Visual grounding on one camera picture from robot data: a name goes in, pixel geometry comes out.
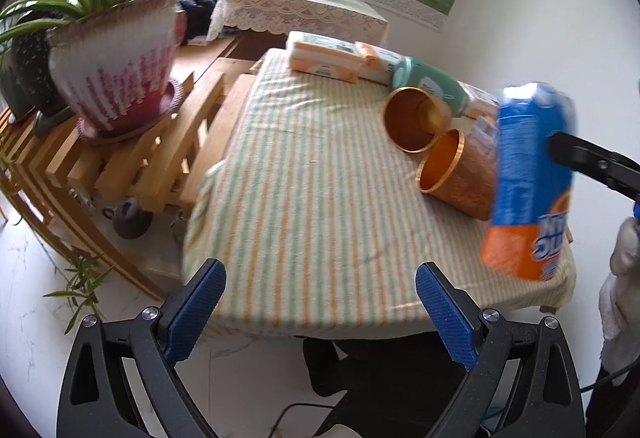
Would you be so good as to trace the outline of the right white gloved hand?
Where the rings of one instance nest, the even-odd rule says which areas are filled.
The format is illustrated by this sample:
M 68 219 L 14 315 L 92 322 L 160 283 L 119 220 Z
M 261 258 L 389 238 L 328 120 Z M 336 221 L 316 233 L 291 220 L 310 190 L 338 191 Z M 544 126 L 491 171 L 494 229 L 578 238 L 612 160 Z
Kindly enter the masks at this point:
M 639 220 L 620 226 L 610 273 L 599 294 L 603 347 L 601 362 L 615 373 L 639 358 Z

